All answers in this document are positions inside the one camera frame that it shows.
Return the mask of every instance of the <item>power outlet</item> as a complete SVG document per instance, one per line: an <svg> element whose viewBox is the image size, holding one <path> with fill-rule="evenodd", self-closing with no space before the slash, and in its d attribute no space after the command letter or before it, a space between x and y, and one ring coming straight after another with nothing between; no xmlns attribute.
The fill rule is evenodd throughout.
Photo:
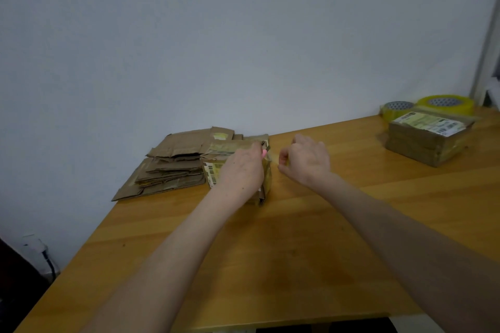
<svg viewBox="0 0 500 333"><path fill-rule="evenodd" d="M45 245L36 235L23 235L22 239L24 241L23 246L27 246L37 253L43 253L47 249L47 245Z"/></svg>

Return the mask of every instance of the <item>wood grain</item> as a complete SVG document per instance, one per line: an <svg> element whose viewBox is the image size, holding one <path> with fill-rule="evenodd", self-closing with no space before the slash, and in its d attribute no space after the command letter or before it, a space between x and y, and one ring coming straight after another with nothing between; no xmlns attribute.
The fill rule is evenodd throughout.
<svg viewBox="0 0 500 333"><path fill-rule="evenodd" d="M479 109L471 144L440 168L387 151L378 116L304 129L366 193L500 261L500 113ZM287 145L294 132L271 137ZM282 176L262 207L224 226L174 331L272 326L419 312L385 265L320 197ZM118 202L17 329L77 332L172 232L208 186Z"/></svg>

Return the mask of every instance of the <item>large tape roll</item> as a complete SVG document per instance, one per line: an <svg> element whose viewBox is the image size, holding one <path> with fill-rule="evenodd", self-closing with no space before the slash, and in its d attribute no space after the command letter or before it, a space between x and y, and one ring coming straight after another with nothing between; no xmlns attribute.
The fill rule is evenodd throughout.
<svg viewBox="0 0 500 333"><path fill-rule="evenodd" d="M408 113L413 105L410 102L389 102L380 108L380 112L385 121L392 121Z"/></svg>
<svg viewBox="0 0 500 333"><path fill-rule="evenodd" d="M455 115L473 115L474 101L459 95L433 95L420 99L416 105L434 108Z"/></svg>

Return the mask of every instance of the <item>black power cord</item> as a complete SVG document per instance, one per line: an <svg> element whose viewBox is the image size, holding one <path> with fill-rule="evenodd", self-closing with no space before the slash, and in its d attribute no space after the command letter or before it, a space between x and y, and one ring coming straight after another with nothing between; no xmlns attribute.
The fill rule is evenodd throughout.
<svg viewBox="0 0 500 333"><path fill-rule="evenodd" d="M45 249L43 252L41 252L41 255L43 255L43 257L45 258L45 260L46 260L46 261L47 261L47 263L48 263L48 266L51 268L52 283L54 283L54 280L56 279L56 276L55 276L55 269L54 269L54 265L52 264L51 259L48 257L48 254L47 254L47 249Z"/></svg>

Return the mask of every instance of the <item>clear packing tape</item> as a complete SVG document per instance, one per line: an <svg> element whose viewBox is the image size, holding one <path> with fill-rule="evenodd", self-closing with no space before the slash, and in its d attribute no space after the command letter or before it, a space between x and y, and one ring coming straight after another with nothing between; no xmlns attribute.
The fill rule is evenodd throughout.
<svg viewBox="0 0 500 333"><path fill-rule="evenodd" d="M451 115L474 114L474 101L459 95L433 95L420 99L416 106L440 110ZM407 114L414 106L411 102L389 102L380 107L380 114L385 121L392 121Z"/></svg>

